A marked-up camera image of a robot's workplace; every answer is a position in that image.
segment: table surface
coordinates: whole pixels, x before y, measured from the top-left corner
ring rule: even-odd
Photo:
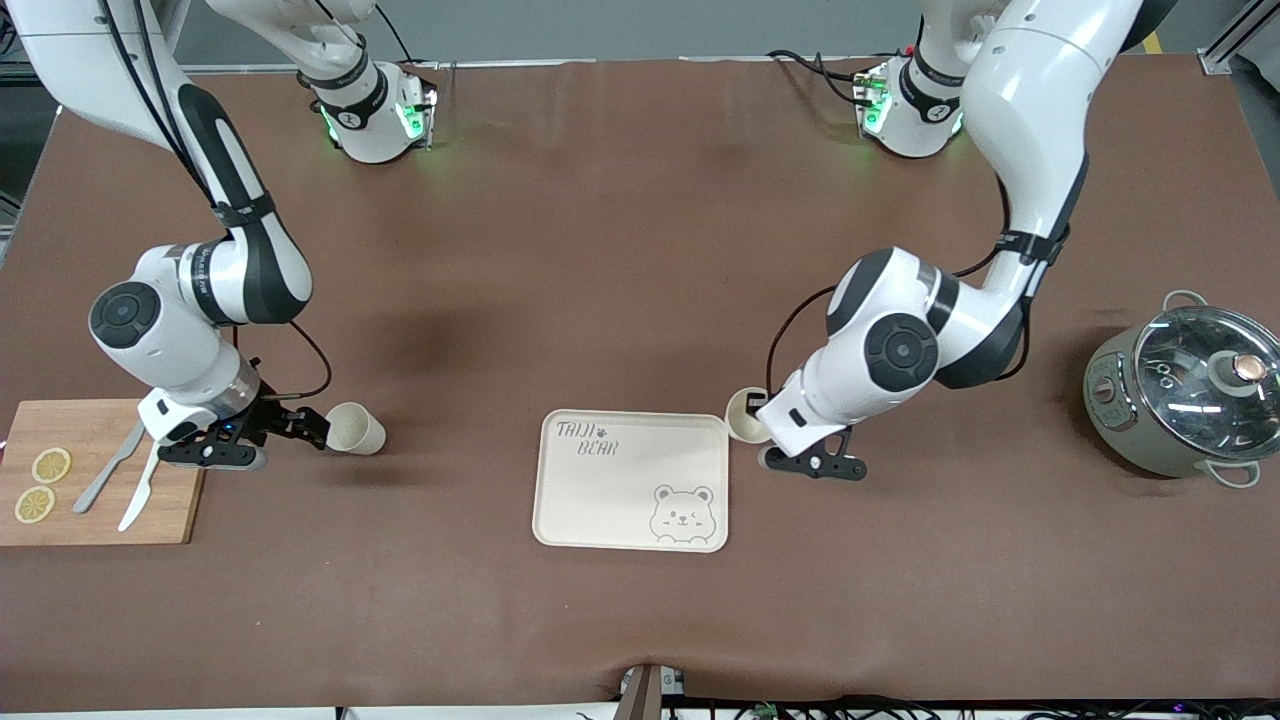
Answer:
[[[1146,477],[1079,398],[1171,288],[1280,327],[1280,205],[1226,78],[1117,60],[1027,369],[859,425],[858,484],[735,445],[713,555],[539,544],[541,419],[719,414],[861,254],[984,255],[989,168],[963,135],[887,155],[794,65],[436,79],[436,149],[387,167],[332,150],[289,76],[200,79],[315,270],[316,407],[366,404],[387,448],[273,439],[265,470],[207,477],[188,546],[0,550],[0,708],[588,701],[641,662],[750,697],[1280,694],[1280,468],[1248,492]],[[0,428],[26,398],[140,397],[86,311],[145,249],[218,233],[170,156],[63,114],[0,275]],[[780,368],[819,314],[792,333]],[[287,328],[241,340],[282,391],[319,380]]]

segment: silver knife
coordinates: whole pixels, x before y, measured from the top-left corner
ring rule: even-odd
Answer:
[[[128,510],[124,511],[124,518],[120,519],[120,527],[115,528],[119,532],[129,529],[129,525],[138,519],[142,509],[146,507],[147,500],[151,500],[151,475],[156,471],[156,465],[160,464],[160,443],[151,441],[151,455],[147,456],[147,466],[142,469],[142,477],[138,478],[138,489],[133,491],[133,500],[129,501]]]
[[[102,488],[106,487],[108,478],[110,478],[111,473],[120,466],[120,462],[124,462],[131,455],[133,455],[138,443],[142,442],[143,432],[146,432],[146,425],[142,424],[142,420],[138,420],[138,424],[133,425],[133,429],[129,430],[129,437],[124,438],[124,442],[120,445],[120,450],[115,451],[115,456],[106,462],[106,468],[102,468],[102,471],[97,474],[97,478],[93,478],[92,484],[84,489],[84,492],[79,496],[79,500],[76,501],[76,505],[72,506],[73,512],[83,515],[84,512],[88,512],[90,507],[93,507],[93,501],[102,493]]]

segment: pot control panel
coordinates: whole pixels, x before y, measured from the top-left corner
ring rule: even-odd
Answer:
[[[1108,430],[1124,432],[1138,423],[1138,406],[1124,382],[1124,352],[1094,357],[1084,373],[1084,401]]]

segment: pot handle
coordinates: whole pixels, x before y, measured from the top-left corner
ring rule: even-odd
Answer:
[[[1165,296],[1165,302],[1161,306],[1161,310],[1167,311],[1169,310],[1169,301],[1172,300],[1172,299],[1175,299],[1175,297],[1184,297],[1187,300],[1190,300],[1196,305],[1208,305],[1208,300],[1204,300],[1204,296],[1201,295],[1201,293],[1198,293],[1198,292],[1193,292],[1193,291],[1189,291],[1189,290],[1175,290],[1175,291],[1172,291],[1172,292],[1170,292],[1169,295]]]
[[[1215,462],[1213,460],[1201,460],[1196,464],[1206,475],[1213,478],[1219,484],[1226,486],[1233,489],[1248,489],[1258,484],[1258,478],[1262,477],[1262,470],[1258,468],[1257,462],[1240,462],[1240,464],[1228,464],[1228,462]],[[1233,483],[1231,480],[1224,478],[1219,470],[1222,469],[1244,469],[1249,471],[1249,479],[1244,483]]]

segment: yellow lemon slice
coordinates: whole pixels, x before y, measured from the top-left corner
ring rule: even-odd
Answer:
[[[38,523],[54,511],[55,498],[52,488],[45,486],[27,488],[27,492],[18,498],[18,505],[13,506],[13,514],[24,525]]]
[[[37,483],[56,483],[72,469],[72,454],[60,447],[50,447],[31,464],[31,477]]]

